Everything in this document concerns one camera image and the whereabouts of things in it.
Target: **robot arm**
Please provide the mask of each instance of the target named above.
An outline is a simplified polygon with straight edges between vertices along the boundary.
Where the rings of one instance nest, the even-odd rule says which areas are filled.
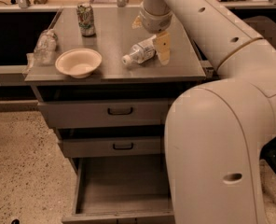
[[[266,224],[259,156],[276,136],[276,50],[215,0],[144,0],[144,28],[174,14],[220,81],[183,93],[166,120],[177,224]]]

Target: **bottle cap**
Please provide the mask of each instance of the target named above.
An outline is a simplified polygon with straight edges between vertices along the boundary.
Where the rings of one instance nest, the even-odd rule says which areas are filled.
[[[54,29],[47,29],[47,35],[54,35]]]
[[[126,65],[131,64],[131,56],[129,56],[129,55],[123,56],[121,60],[122,60],[122,62],[123,62],[124,64],[126,64]]]

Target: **speckled floor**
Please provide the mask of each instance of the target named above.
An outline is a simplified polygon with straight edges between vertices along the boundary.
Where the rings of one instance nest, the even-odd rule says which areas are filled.
[[[266,164],[261,171],[269,224],[276,224],[276,176]],[[71,214],[75,183],[39,112],[0,113],[0,224],[60,224]]]

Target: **open drawer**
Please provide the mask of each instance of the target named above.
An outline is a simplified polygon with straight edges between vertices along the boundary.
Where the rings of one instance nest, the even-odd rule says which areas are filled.
[[[73,214],[62,223],[175,223],[164,155],[81,159]]]

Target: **crushed plastic bottle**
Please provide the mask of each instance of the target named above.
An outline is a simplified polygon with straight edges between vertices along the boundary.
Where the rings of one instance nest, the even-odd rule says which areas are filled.
[[[129,51],[129,54],[122,57],[122,62],[126,66],[129,66],[132,63],[143,63],[153,58],[156,54],[156,50],[153,44],[154,38],[156,38],[155,35],[133,45]]]
[[[48,65],[55,62],[57,36],[53,29],[45,30],[39,36],[34,48],[34,59],[38,65]]]

